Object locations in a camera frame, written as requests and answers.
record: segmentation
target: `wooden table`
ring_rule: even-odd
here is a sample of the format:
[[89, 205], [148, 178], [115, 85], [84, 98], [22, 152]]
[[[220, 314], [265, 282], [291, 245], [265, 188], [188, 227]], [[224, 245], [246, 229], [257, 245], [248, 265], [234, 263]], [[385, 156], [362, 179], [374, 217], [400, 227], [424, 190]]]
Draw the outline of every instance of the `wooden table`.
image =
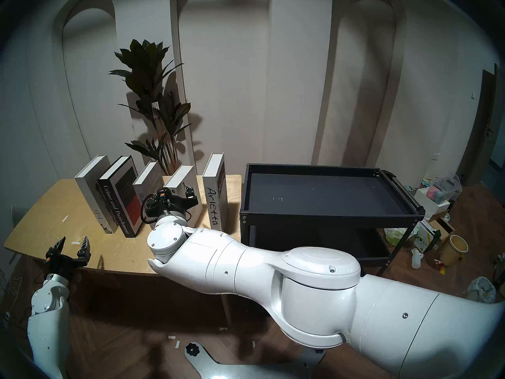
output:
[[[196, 177], [203, 210], [196, 227], [210, 228], [207, 201], [201, 176]], [[228, 225], [225, 232], [240, 242], [240, 197], [242, 177], [226, 175], [228, 190]], [[130, 274], [155, 274], [148, 265], [154, 258], [147, 245], [151, 232], [143, 224], [135, 238], [124, 236], [120, 228], [107, 235], [96, 221], [74, 179], [61, 179], [48, 190], [14, 228], [5, 247], [21, 254], [45, 260], [49, 247], [66, 236], [63, 254], [76, 257], [85, 236], [89, 239], [91, 258], [86, 268]]]

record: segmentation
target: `potted plant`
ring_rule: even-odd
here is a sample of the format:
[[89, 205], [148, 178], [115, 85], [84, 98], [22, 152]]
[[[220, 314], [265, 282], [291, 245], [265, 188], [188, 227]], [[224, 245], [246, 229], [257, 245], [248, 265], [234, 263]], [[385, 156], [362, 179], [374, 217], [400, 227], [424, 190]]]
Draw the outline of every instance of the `potted plant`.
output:
[[123, 77], [127, 87], [139, 98], [136, 101], [137, 108], [125, 104], [120, 106], [128, 107], [146, 117], [153, 125], [158, 138], [158, 145], [154, 143], [154, 138], [151, 141], [146, 140], [145, 144], [137, 140], [125, 144], [134, 151], [157, 160], [167, 175], [173, 173], [177, 167], [176, 136], [190, 125], [182, 126], [182, 119], [191, 108], [190, 103], [175, 105], [171, 92], [163, 95], [163, 79], [182, 65], [175, 65], [167, 71], [168, 66], [174, 62], [172, 60], [162, 68], [161, 62], [168, 49], [163, 48], [163, 42], [155, 44], [144, 40], [140, 44], [133, 39], [129, 50], [120, 49], [120, 53], [114, 53], [131, 70], [116, 69], [109, 73]]

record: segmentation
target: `yellow bucket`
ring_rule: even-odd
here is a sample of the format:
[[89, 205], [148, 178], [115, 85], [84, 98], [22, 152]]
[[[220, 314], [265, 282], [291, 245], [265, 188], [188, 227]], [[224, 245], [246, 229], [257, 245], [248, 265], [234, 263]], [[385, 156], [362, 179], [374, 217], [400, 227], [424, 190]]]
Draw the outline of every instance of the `yellow bucket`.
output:
[[453, 266], [468, 252], [468, 243], [461, 236], [451, 235], [440, 253], [440, 261], [445, 266]]

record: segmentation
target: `black knob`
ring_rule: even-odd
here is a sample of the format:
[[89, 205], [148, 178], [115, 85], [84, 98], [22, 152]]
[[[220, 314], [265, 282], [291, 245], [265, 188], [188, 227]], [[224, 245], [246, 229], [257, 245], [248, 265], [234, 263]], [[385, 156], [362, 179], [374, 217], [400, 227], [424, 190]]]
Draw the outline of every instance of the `black knob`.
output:
[[200, 353], [200, 349], [199, 349], [198, 345], [193, 344], [193, 343], [189, 343], [186, 345], [186, 352], [188, 353], [188, 355], [196, 357], [196, 355], [198, 355], [198, 353]]

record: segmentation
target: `book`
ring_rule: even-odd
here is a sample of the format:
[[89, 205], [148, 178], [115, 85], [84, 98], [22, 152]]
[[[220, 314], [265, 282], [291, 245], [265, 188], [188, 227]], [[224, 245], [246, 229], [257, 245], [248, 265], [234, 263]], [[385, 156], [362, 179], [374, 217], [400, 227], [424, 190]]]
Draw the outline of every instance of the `book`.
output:
[[194, 227], [198, 221], [198, 218], [200, 217], [200, 213], [203, 208], [201, 205], [198, 182], [196, 181], [195, 166], [180, 166], [165, 184], [165, 187], [169, 188], [173, 195], [179, 196], [181, 198], [188, 198], [192, 197], [193, 195], [196, 196], [198, 199], [198, 204], [192, 208], [189, 208], [187, 210], [187, 213], [184, 215], [188, 222], [188, 226]]
[[133, 182], [133, 188], [137, 194], [138, 200], [142, 205], [144, 199], [150, 194], [156, 192], [163, 187], [163, 171], [158, 162], [150, 162], [144, 170], [138, 175], [138, 178]]
[[116, 232], [118, 224], [108, 201], [105, 201], [98, 179], [111, 166], [107, 155], [95, 156], [77, 175], [75, 181], [89, 208], [106, 234]]
[[224, 154], [211, 154], [202, 178], [211, 228], [224, 231], [228, 216]]
[[133, 188], [136, 179], [137, 170], [132, 157], [121, 156], [98, 180], [125, 237], [135, 237], [142, 224], [140, 201]]

